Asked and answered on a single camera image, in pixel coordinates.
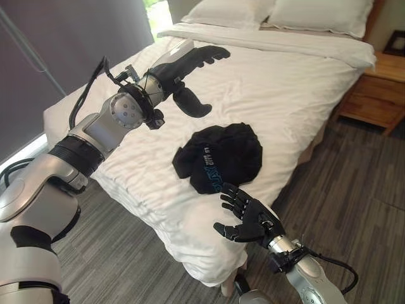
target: gray roller blind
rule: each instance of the gray roller blind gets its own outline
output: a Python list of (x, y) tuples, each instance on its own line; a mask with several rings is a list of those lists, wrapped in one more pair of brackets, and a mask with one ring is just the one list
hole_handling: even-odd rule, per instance
[[(0, 0), (48, 70), (70, 93), (103, 55), (111, 66), (153, 42), (142, 0)], [(42, 112), (62, 96), (0, 25), (0, 161), (43, 131)]]

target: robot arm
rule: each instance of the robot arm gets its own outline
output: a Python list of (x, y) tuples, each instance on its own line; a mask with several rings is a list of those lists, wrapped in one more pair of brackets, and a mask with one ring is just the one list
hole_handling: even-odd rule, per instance
[[(286, 273), (303, 303), (346, 303), (342, 293), (327, 279), (321, 265), (309, 255), (309, 251), (285, 236), (284, 228), (273, 210), (231, 184), (224, 183), (221, 191), (225, 194), (221, 195), (221, 199), (226, 201), (222, 207), (231, 210), (242, 220), (242, 224), (232, 227), (215, 223), (215, 230), (231, 241), (257, 241), (269, 249), (272, 271)], [(242, 301), (243, 297), (250, 300), (249, 293), (242, 295), (240, 303), (250, 303)], [(259, 299), (260, 296), (255, 294), (255, 298)], [(258, 300), (257, 303), (270, 302)]]
[[(69, 303), (61, 293), (59, 260), (51, 244), (63, 238), (80, 216), (74, 194), (84, 191), (90, 175), (128, 132), (142, 123), (150, 129), (164, 124), (163, 114), (154, 108), (170, 94), (184, 112), (206, 115), (211, 106), (203, 106), (194, 94), (190, 98), (192, 92), (185, 92), (181, 80), (204, 62), (229, 56), (221, 47), (199, 51), (186, 41), (141, 79), (131, 66), (117, 78), (107, 67), (120, 90), (99, 113), (87, 116), (48, 154), (30, 163), (0, 196), (0, 304)], [(135, 83), (120, 83), (129, 77)]]

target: black cable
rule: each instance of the black cable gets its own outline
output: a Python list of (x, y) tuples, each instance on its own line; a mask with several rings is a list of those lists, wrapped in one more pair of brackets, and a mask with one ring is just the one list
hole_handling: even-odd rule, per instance
[(76, 126), (76, 116), (78, 111), (80, 110), (80, 108), (83, 106), (84, 101), (90, 91), (90, 88), (93, 84), (93, 82), (95, 81), (95, 79), (97, 78), (97, 76), (100, 74), (101, 70), (104, 67), (104, 62), (106, 61), (106, 57), (104, 56), (102, 58), (102, 60), (100, 61), (100, 63), (98, 64), (98, 66), (96, 67), (96, 69), (94, 70), (93, 74), (91, 75), (91, 78), (89, 80), (89, 82), (86, 85), (86, 88), (84, 89), (84, 92), (82, 93), (82, 95), (80, 95), (80, 97), (78, 98), (75, 106), (72, 109), (72, 112), (70, 113), (69, 116), (69, 128), (72, 130), (75, 126)]
[(104, 56), (102, 58), (102, 60), (100, 61), (100, 63), (98, 64), (98, 66), (96, 67), (96, 69), (94, 70), (93, 74), (91, 75), (91, 78), (90, 78), (89, 82), (87, 83), (86, 88), (84, 89), (84, 92), (82, 93), (82, 95), (80, 95), (75, 106), (72, 109), (72, 112), (70, 113), (70, 116), (69, 116), (70, 130), (72, 130), (76, 126), (77, 113), (83, 106), (84, 101), (86, 100), (86, 97), (90, 91), (90, 88), (91, 88), (93, 82), (96, 80), (97, 76), (100, 74), (102, 69), (104, 69), (104, 71), (109, 79), (111, 79), (116, 85), (121, 87), (124, 91), (128, 92), (127, 88), (125, 88), (125, 86), (119, 80), (115, 79), (114, 76), (111, 74), (111, 72), (109, 71), (109, 61), (108, 61), (107, 57)]
[(10, 186), (10, 181), (9, 181), (9, 177), (10, 174), (12, 174), (13, 172), (25, 168), (26, 166), (28, 166), (29, 163), (22, 163), (21, 165), (17, 165), (15, 167), (10, 168), (9, 170), (7, 170), (7, 172), (4, 174), (4, 183), (6, 184), (6, 187)]
[(335, 260), (334, 258), (329, 258), (327, 256), (323, 256), (321, 253), (316, 253), (315, 251), (309, 249), (308, 247), (305, 247), (305, 248), (308, 250), (310, 255), (312, 255), (312, 256), (314, 256), (316, 258), (320, 258), (320, 259), (322, 259), (322, 260), (324, 260), (326, 262), (341, 266), (341, 267), (347, 269), (348, 271), (350, 271), (353, 274), (354, 278), (353, 278), (352, 283), (350, 283), (350, 285), (348, 285), (348, 287), (340, 290), (342, 295), (348, 293), (350, 290), (352, 290), (355, 287), (355, 285), (357, 285), (357, 283), (359, 281), (359, 275), (357, 274), (357, 272), (350, 265), (348, 265), (348, 264), (346, 264), (344, 262), (341, 262), (339, 260)]
[(18, 161), (16, 161), (15, 163), (12, 163), (11, 165), (9, 165), (9, 166), (7, 166), (1, 173), (0, 173), (0, 181), (1, 181), (1, 179), (3, 178), (3, 176), (5, 176), (6, 175), (6, 173), (9, 171), (9, 170), (11, 170), (13, 167), (15, 167), (15, 166), (17, 166), (17, 165), (19, 165), (19, 164), (21, 164), (21, 163), (29, 163), (29, 162), (32, 162), (34, 159), (33, 158), (26, 158), (26, 159), (23, 159), (23, 160), (18, 160)]

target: white bedsheet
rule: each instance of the white bedsheet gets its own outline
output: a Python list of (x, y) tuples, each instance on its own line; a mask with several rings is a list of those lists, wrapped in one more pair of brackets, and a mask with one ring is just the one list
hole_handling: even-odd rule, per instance
[[(197, 194), (188, 179), (177, 177), (171, 165), (177, 148), (211, 125), (250, 124), (263, 146), (263, 166), (242, 189), (270, 206), (332, 108), (361, 70), (373, 64), (373, 49), (345, 38), (204, 25), (177, 25), (166, 34), (212, 41), (231, 52), (185, 78), (203, 103), (213, 105), (212, 112), (201, 119), (187, 117), (169, 98), (158, 106), (166, 124), (129, 133), (92, 177), (150, 225), (191, 276), (215, 286), (245, 262), (246, 254), (243, 244), (222, 238), (213, 223), (239, 221), (221, 208), (219, 194)], [(141, 74), (180, 40), (165, 37), (112, 72), (117, 75), (131, 63)], [(196, 41), (197, 47), (206, 44)], [(105, 75), (98, 77), (77, 121), (98, 111), (117, 88)], [(68, 116), (82, 89), (44, 112), (50, 146), (68, 132)]]

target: nightstand drawer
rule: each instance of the nightstand drawer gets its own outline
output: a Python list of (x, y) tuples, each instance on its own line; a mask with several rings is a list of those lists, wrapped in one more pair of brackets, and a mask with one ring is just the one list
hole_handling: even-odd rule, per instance
[(405, 105), (405, 84), (401, 82), (364, 75), (360, 78), (355, 93)]
[(402, 106), (389, 101), (353, 94), (343, 105), (340, 115), (387, 127), (402, 111)]

